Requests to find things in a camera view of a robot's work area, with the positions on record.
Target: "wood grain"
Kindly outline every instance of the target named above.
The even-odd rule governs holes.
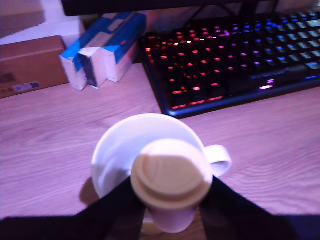
[[[235,191],[273,214],[320,214],[319,102],[313,88],[182,121],[205,146],[229,150],[233,166],[222,180]],[[1,218],[80,212],[97,200],[90,163],[103,133],[160,112],[141,64],[99,90],[65,84],[2,99]],[[205,239],[200,217],[156,239]]]

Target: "desk surface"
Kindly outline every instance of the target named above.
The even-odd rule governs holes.
[[[273,214],[320,214],[320,88],[185,118],[232,157],[222,180]],[[70,215],[98,199],[90,164],[100,137],[129,116],[160,113],[143,66],[118,83],[68,84],[1,100],[1,218]],[[143,239],[205,239],[185,232]]]

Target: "cardboard box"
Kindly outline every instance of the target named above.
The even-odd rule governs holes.
[[[132,13],[109,13],[103,15],[95,22],[87,32],[85,32],[75,43],[73,43],[63,54],[61,62],[68,77],[71,86],[77,90],[82,90],[87,86],[87,78],[79,52],[99,33],[109,33],[109,27],[120,19],[127,19]]]
[[[1,45],[0,97],[68,83],[59,55],[60,36]]]
[[[94,57],[90,57],[89,54],[84,55],[81,60],[88,84],[99,88],[106,79],[118,82],[137,57],[138,40],[144,34],[146,27],[147,17],[136,13],[104,47],[96,51]]]

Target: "mug handle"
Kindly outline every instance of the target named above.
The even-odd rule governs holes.
[[[211,165],[212,175],[217,178],[225,174],[232,165],[227,149],[221,145],[206,146],[204,154]]]

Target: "mechanical keyboard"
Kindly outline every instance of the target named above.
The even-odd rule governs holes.
[[[320,86],[317,11],[196,20],[140,46],[161,110],[175,118]]]

